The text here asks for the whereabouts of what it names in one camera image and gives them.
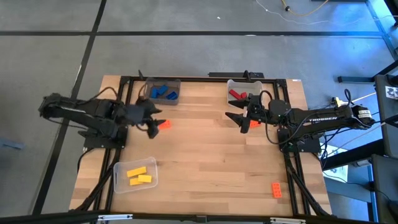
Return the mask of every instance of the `plastic container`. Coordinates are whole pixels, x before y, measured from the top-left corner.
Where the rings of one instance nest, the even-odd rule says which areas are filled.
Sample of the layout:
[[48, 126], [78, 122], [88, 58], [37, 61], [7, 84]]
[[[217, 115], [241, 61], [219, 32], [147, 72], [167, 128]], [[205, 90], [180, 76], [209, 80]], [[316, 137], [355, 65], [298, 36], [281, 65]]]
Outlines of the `plastic container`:
[[[171, 81], [166, 81], [166, 80], [161, 80], [161, 79], [155, 79], [155, 78], [147, 78], [146, 82], [146, 90], [145, 90], [145, 97], [149, 98], [152, 102], [157, 103], [157, 104], [162, 104], [162, 105], [177, 105], [178, 104], [178, 99], [180, 98], [180, 87], [181, 87], [181, 81], [179, 79], [176, 80], [171, 80]], [[168, 90], [163, 94], [159, 95], [157, 98], [151, 98], [151, 93], [152, 89], [156, 88], [159, 89], [163, 85], [166, 85], [168, 87]], [[176, 92], [177, 94], [177, 99], [175, 100], [168, 100], [166, 96], [172, 92]]]
[[[147, 167], [145, 175], [152, 176], [151, 183], [143, 183], [130, 186], [130, 177], [127, 177], [127, 171], [140, 167]], [[117, 194], [133, 192], [136, 190], [148, 189], [157, 185], [157, 166], [153, 157], [141, 159], [132, 162], [117, 162], [113, 167], [113, 189]]]
[[262, 91], [262, 83], [260, 81], [256, 81], [254, 83], [246, 83], [246, 82], [234, 82], [233, 80], [228, 80], [226, 83], [226, 102], [229, 100], [237, 100], [233, 95], [229, 94], [230, 90], [236, 91], [238, 94], [246, 92], [253, 95], [259, 95]]

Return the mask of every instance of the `white wire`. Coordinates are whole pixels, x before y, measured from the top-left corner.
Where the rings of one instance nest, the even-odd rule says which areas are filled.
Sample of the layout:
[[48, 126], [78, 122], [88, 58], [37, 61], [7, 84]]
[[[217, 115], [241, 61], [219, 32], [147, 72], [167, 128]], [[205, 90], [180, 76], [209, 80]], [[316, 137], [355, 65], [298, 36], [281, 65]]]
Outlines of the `white wire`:
[[376, 130], [377, 128], [380, 128], [381, 126], [383, 126], [383, 125], [385, 125], [385, 124], [386, 124], [386, 122], [383, 122], [383, 123], [381, 123], [379, 126], [377, 126], [377, 127], [375, 127], [375, 128], [372, 128], [372, 129], [370, 129], [369, 131], [366, 131], [365, 133], [361, 134], [360, 136], [355, 137], [355, 138], [349, 140], [348, 142], [344, 143], [344, 144], [343, 144], [342, 146], [340, 146], [339, 148], [337, 148], [337, 149], [331, 151], [328, 155], [333, 154], [334, 152], [336, 152], [337, 150], [341, 149], [342, 147], [344, 147], [344, 146], [347, 145], [348, 143], [354, 141], [355, 139], [358, 139], [358, 138], [364, 136], [364, 135], [367, 134], [367, 133], [370, 133], [370, 132]]
[[294, 21], [294, 20], [290, 20], [290, 19], [284, 18], [284, 17], [283, 17], [281, 14], [279, 14], [278, 12], [272, 12], [272, 11], [268, 10], [268, 9], [265, 8], [261, 3], [259, 3], [258, 0], [256, 0], [256, 2], [257, 2], [258, 5], [260, 5], [266, 12], [269, 12], [269, 13], [271, 13], [271, 14], [276, 14], [276, 15], [280, 16], [284, 21], [286, 21], [286, 22], [294, 22], [295, 24], [298, 24], [298, 25], [308, 25], [308, 26], [310, 26], [310, 25], [320, 24], [320, 23], [324, 23], [324, 22], [329, 22], [330, 24], [334, 24], [334, 25], [337, 25], [337, 26], [347, 26], [347, 25], [350, 25], [350, 24], [354, 24], [354, 23], [356, 23], [356, 22], [358, 22], [358, 21], [361, 21], [361, 20], [363, 20], [363, 19], [379, 21], [379, 20], [384, 19], [384, 18], [387, 18], [387, 17], [398, 17], [398, 16], [384, 16], [384, 17], [378, 18], [378, 19], [373, 19], [373, 18], [372, 18], [372, 19], [367, 19], [367, 18], [365, 18], [365, 17], [362, 17], [362, 18], [359, 18], [359, 19], [357, 19], [357, 20], [355, 20], [355, 21], [353, 21], [353, 22], [347, 22], [347, 23], [344, 23], [344, 24], [340, 24], [340, 23], [337, 23], [337, 22], [332, 22], [332, 21], [329, 21], [329, 20], [318, 21], [318, 22], [310, 22], [310, 23], [307, 23], [307, 22], [297, 22], [297, 21]]

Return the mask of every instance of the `white sticker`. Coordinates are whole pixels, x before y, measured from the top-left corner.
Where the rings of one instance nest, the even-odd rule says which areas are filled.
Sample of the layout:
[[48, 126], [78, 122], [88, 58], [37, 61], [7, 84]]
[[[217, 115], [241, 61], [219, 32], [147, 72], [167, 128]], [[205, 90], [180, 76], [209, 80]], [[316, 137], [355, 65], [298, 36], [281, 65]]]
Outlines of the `white sticker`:
[[369, 111], [369, 110], [361, 110], [358, 112], [359, 112], [359, 114], [366, 114], [366, 113], [370, 114], [371, 113], [371, 111]]
[[386, 86], [386, 97], [398, 100], [398, 88]]
[[370, 114], [359, 114], [358, 117], [359, 118], [372, 118], [372, 115], [370, 115]]

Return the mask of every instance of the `red block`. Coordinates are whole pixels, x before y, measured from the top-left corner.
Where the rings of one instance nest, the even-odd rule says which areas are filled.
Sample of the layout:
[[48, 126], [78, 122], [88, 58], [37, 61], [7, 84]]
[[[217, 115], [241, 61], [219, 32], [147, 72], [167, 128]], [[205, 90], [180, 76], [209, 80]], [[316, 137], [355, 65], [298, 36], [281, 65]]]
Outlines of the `red block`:
[[239, 95], [238, 93], [235, 92], [235, 90], [230, 90], [229, 94], [233, 95], [236, 99], [240, 100], [241, 99], [241, 95]]

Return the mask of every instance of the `orange lego brick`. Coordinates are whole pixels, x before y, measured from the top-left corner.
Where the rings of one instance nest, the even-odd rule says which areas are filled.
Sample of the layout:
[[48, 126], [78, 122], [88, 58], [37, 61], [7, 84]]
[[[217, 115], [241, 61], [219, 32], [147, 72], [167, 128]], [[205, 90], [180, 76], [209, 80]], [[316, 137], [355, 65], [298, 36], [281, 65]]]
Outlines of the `orange lego brick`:
[[258, 123], [258, 121], [250, 121], [250, 128], [257, 128], [260, 126], [261, 126], [261, 123]]
[[169, 120], [166, 120], [165, 122], [160, 124], [157, 128], [159, 128], [159, 130], [162, 130], [162, 129], [167, 129], [167, 128], [171, 128], [171, 127], [172, 127], [172, 123]]
[[279, 183], [272, 183], [272, 195], [274, 196], [274, 198], [282, 197], [282, 191], [280, 190]]

